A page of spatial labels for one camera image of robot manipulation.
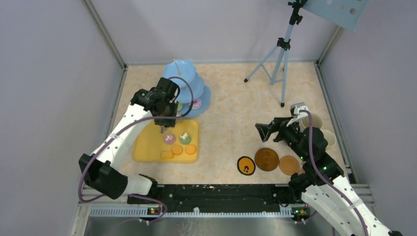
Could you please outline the cream cup rear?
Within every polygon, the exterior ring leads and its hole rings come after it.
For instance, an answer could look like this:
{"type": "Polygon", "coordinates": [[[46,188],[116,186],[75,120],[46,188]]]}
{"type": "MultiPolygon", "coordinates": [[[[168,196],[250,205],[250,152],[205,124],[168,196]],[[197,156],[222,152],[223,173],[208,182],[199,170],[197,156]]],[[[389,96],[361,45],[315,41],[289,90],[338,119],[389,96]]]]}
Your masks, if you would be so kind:
{"type": "MultiPolygon", "coordinates": [[[[321,129],[323,127],[323,121],[317,114],[312,113],[311,118],[312,118],[312,126],[313,127],[316,127],[316,128],[319,128],[319,129],[321,129]]],[[[305,118],[303,118],[300,121],[299,124],[300,124],[301,131],[307,129],[310,126],[309,116],[307,115],[305,118]]]]}

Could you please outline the purple donut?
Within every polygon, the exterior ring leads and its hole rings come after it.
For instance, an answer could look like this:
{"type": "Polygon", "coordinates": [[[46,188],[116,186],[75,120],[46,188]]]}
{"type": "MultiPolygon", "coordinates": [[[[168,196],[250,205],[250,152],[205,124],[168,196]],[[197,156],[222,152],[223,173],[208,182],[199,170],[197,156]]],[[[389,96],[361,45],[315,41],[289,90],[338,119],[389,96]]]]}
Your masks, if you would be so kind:
{"type": "Polygon", "coordinates": [[[192,103],[192,110],[197,110],[202,106],[202,100],[200,98],[193,100],[192,103]]]}

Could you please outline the light brown wooden coaster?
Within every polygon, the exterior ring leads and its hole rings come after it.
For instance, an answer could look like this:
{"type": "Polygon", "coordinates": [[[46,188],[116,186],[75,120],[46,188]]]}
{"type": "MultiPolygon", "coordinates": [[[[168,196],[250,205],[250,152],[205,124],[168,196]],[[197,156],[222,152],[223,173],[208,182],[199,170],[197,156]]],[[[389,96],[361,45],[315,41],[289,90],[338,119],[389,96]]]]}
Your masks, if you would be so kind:
{"type": "Polygon", "coordinates": [[[282,173],[291,176],[300,171],[300,165],[297,159],[293,156],[283,156],[280,159],[279,167],[282,173]]]}

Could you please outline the cream cup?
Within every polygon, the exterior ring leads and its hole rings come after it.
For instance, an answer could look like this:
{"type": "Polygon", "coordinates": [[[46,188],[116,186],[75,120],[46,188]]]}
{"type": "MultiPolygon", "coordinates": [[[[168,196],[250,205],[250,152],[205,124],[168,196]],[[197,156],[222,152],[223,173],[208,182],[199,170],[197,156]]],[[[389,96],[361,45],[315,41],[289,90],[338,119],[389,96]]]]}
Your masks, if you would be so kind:
{"type": "Polygon", "coordinates": [[[323,133],[324,139],[327,141],[328,145],[326,147],[326,149],[330,149],[333,146],[336,145],[337,143],[337,139],[336,136],[333,132],[329,131],[329,130],[321,130],[321,132],[323,133]]]}
{"type": "MultiPolygon", "coordinates": [[[[311,118],[312,118],[312,126],[313,127],[316,127],[316,128],[319,128],[319,129],[321,129],[323,127],[323,121],[317,114],[312,113],[311,118]]],[[[301,131],[307,129],[310,126],[309,116],[307,115],[305,118],[303,118],[300,121],[299,124],[300,124],[301,131]]]]}

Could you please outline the round orange cookie left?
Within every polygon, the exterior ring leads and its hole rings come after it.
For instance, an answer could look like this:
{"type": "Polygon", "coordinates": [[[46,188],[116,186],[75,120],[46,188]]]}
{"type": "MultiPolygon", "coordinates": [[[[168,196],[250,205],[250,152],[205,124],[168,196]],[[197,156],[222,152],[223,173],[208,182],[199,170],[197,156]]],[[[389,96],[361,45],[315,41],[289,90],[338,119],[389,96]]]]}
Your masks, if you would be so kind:
{"type": "Polygon", "coordinates": [[[174,155],[181,155],[183,153],[183,148],[181,145],[173,145],[171,148],[171,152],[174,155]]]}

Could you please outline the yellow serving tray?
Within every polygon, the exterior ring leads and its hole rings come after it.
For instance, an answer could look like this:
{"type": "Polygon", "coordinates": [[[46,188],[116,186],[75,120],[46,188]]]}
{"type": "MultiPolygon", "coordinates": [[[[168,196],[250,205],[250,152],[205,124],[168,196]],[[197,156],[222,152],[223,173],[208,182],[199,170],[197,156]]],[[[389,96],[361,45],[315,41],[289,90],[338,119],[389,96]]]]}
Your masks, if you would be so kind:
{"type": "Polygon", "coordinates": [[[166,162],[166,163],[193,163],[197,160],[199,155],[199,134],[200,124],[196,120],[181,120],[175,127],[167,128],[164,133],[160,133],[160,126],[155,125],[154,122],[149,123],[144,127],[142,132],[136,139],[133,150],[133,158],[138,162],[166,162]],[[190,144],[195,145],[197,151],[193,155],[185,153],[185,147],[179,142],[179,136],[188,132],[192,141],[190,144]],[[166,133],[173,133],[176,136],[176,141],[172,145],[166,145],[163,142],[163,137],[166,133]],[[181,145],[183,153],[181,155],[174,155],[173,159],[162,160],[160,158],[162,151],[171,151],[173,145],[181,145]]]}

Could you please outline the light blue tripod stand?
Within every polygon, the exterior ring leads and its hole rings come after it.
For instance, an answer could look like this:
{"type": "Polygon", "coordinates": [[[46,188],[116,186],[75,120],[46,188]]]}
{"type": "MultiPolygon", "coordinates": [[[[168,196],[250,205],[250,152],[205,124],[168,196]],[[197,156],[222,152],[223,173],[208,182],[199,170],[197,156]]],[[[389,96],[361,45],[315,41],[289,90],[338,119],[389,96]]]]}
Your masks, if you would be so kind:
{"type": "Polygon", "coordinates": [[[299,14],[299,11],[306,5],[308,0],[289,0],[288,6],[292,8],[292,13],[289,18],[289,24],[284,37],[279,37],[276,45],[270,50],[270,52],[258,63],[258,65],[252,70],[252,72],[244,79],[244,82],[247,83],[251,77],[262,68],[269,78],[269,84],[274,85],[276,83],[282,83],[281,90],[281,101],[280,106],[283,108],[285,106],[285,94],[286,94],[286,81],[288,74],[288,62],[289,62],[289,52],[291,48],[291,34],[294,28],[294,25],[298,25],[303,16],[299,14]],[[272,54],[280,49],[278,58],[275,63],[273,73],[270,74],[265,68],[265,62],[272,56],[272,54]]]}

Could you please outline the pink flower donut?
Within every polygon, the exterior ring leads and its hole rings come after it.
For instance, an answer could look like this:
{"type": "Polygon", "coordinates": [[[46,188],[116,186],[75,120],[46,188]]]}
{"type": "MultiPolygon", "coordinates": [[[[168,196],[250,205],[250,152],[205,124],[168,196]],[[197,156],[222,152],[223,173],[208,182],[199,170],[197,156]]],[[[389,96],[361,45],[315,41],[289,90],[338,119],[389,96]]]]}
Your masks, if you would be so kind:
{"type": "Polygon", "coordinates": [[[176,136],[173,133],[166,133],[163,137],[163,142],[166,145],[172,145],[175,143],[175,141],[176,141],[176,136]]]}

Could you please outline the green cupcake with topping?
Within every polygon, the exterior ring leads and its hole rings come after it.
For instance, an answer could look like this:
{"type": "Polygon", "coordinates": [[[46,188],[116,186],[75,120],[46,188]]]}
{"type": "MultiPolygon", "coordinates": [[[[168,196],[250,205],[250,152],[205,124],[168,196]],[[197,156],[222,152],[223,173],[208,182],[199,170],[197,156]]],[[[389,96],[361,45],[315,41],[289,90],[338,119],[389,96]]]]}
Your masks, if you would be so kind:
{"type": "Polygon", "coordinates": [[[179,136],[179,142],[182,145],[188,145],[190,144],[192,141],[192,137],[188,132],[184,132],[179,136]]]}

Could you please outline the blue three-tier cake stand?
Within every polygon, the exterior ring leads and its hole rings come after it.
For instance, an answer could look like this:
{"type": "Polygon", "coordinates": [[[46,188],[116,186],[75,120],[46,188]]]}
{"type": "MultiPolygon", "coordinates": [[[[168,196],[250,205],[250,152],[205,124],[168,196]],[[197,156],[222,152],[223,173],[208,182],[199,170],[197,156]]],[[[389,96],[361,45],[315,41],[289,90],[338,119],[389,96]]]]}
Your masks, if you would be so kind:
{"type": "Polygon", "coordinates": [[[203,78],[198,74],[195,65],[189,60],[177,59],[165,66],[162,73],[163,78],[171,78],[179,88],[179,96],[176,101],[183,104],[183,108],[178,111],[186,118],[193,118],[204,112],[210,105],[211,91],[205,84],[203,78]],[[192,110],[193,100],[200,98],[202,106],[197,110],[192,110]]]}

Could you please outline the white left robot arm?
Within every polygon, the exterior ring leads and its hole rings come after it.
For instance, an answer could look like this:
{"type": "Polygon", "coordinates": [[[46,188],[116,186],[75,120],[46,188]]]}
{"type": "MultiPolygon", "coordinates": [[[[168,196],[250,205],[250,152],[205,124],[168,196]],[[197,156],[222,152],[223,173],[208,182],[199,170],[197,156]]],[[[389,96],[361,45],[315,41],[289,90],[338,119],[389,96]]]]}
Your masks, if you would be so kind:
{"type": "Polygon", "coordinates": [[[140,89],[134,93],[120,122],[92,154],[83,154],[79,159],[82,172],[78,197],[83,203],[83,186],[98,191],[101,196],[117,199],[122,194],[139,194],[145,203],[157,199],[156,181],[145,175],[126,176],[119,170],[129,149],[142,130],[154,122],[161,127],[174,127],[177,119],[180,87],[175,77],[160,78],[150,90],[140,89]]]}

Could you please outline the cream cup front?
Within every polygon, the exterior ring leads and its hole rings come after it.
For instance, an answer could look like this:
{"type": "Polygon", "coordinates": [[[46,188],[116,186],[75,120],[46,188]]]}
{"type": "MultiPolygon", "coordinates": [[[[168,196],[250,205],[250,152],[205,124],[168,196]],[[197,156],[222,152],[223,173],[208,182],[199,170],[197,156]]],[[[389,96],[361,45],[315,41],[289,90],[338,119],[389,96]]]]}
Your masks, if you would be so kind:
{"type": "Polygon", "coordinates": [[[337,139],[336,136],[333,132],[329,131],[329,130],[321,130],[321,132],[323,133],[324,139],[327,141],[328,145],[326,147],[326,149],[330,149],[333,146],[336,145],[337,143],[337,139]]]}

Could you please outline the light blue perforated panel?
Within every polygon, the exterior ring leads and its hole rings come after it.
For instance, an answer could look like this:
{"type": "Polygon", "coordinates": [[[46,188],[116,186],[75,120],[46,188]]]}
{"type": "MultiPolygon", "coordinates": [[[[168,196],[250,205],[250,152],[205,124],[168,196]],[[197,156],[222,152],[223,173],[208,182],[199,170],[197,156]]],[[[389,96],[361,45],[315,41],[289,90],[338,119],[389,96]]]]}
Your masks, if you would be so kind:
{"type": "Polygon", "coordinates": [[[368,0],[308,0],[303,9],[341,28],[355,32],[368,0]]]}

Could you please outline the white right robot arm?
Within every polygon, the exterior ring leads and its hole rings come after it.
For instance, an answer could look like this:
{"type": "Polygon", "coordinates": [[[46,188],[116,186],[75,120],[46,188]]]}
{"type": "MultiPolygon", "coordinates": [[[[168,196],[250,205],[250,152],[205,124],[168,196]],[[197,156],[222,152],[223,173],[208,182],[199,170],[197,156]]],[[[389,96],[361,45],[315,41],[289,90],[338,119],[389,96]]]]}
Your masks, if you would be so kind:
{"type": "Polygon", "coordinates": [[[385,226],[362,201],[341,167],[326,152],[328,142],[317,128],[300,130],[289,118],[274,118],[255,125],[261,140],[277,133],[274,142],[284,142],[304,162],[303,174],[293,174],[288,195],[295,203],[312,206],[342,236],[399,236],[385,226]]]}

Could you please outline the dark brown wooden saucer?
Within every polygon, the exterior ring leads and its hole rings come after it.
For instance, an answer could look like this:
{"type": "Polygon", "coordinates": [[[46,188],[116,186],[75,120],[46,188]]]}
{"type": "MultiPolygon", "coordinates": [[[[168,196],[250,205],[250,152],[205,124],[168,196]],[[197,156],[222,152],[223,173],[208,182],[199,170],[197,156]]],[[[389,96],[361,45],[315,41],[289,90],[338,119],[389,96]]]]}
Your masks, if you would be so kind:
{"type": "Polygon", "coordinates": [[[275,170],[279,165],[279,156],[276,151],[264,147],[257,150],[255,154],[256,166],[265,172],[275,170]]]}

